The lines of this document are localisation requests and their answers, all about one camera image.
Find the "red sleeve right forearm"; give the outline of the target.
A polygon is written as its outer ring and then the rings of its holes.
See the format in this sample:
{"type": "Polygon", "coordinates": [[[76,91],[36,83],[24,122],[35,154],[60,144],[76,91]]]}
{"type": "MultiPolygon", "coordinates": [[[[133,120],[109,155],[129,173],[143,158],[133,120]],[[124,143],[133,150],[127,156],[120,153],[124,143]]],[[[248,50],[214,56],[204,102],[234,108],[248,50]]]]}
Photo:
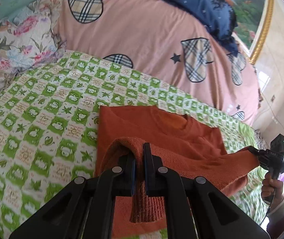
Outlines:
{"type": "Polygon", "coordinates": [[[267,217],[269,219],[267,233],[270,238],[278,238],[284,232],[284,197],[281,203],[267,214],[267,217]]]}

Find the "person's right hand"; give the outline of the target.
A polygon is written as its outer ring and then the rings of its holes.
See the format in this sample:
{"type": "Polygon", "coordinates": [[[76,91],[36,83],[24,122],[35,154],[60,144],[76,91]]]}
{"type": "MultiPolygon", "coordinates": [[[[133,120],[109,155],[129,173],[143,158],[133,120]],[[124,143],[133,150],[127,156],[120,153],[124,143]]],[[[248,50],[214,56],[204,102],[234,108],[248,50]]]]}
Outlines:
{"type": "Polygon", "coordinates": [[[266,197],[273,196],[270,204],[271,208],[275,208],[284,200],[283,187],[284,183],[281,180],[272,178],[271,173],[267,172],[263,179],[261,187],[261,197],[264,200],[266,197]]]}

